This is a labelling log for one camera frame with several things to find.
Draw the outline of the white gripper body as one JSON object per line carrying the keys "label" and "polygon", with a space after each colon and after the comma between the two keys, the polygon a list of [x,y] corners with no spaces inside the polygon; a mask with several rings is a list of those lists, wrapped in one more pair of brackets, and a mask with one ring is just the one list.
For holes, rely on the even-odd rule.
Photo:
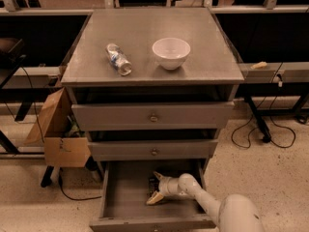
{"label": "white gripper body", "polygon": [[179,186],[178,178],[163,176],[159,180],[158,190],[159,190],[159,193],[164,197],[167,197],[167,196],[184,197],[186,196],[186,193]]}

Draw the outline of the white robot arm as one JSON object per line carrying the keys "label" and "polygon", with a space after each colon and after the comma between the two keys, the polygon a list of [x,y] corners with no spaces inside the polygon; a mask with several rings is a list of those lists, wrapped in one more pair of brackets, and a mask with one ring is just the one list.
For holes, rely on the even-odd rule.
{"label": "white robot arm", "polygon": [[204,190],[188,173],[179,178],[154,172],[159,180],[158,190],[148,199],[154,205],[167,196],[185,196],[194,199],[211,218],[220,232],[265,232],[256,205],[246,196],[231,194],[218,201]]}

